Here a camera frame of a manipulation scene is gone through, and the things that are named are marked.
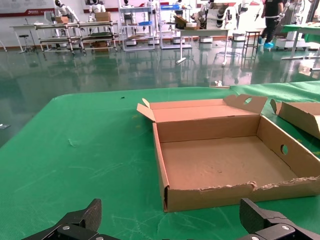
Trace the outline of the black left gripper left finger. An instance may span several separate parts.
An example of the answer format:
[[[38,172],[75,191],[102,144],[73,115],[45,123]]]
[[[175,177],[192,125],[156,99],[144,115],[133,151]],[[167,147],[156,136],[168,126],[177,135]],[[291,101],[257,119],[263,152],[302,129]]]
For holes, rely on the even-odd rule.
[[[95,198],[84,209],[68,212],[54,226],[26,237],[26,240],[109,240],[98,233],[102,222],[102,201]]]

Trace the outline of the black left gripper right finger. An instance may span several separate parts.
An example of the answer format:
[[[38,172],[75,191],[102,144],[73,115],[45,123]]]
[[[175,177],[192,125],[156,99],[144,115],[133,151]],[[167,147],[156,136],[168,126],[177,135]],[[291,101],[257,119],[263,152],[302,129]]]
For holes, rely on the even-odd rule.
[[[239,204],[239,220],[247,231],[241,240],[320,240],[320,235],[299,227],[282,213],[259,207],[248,198]]]

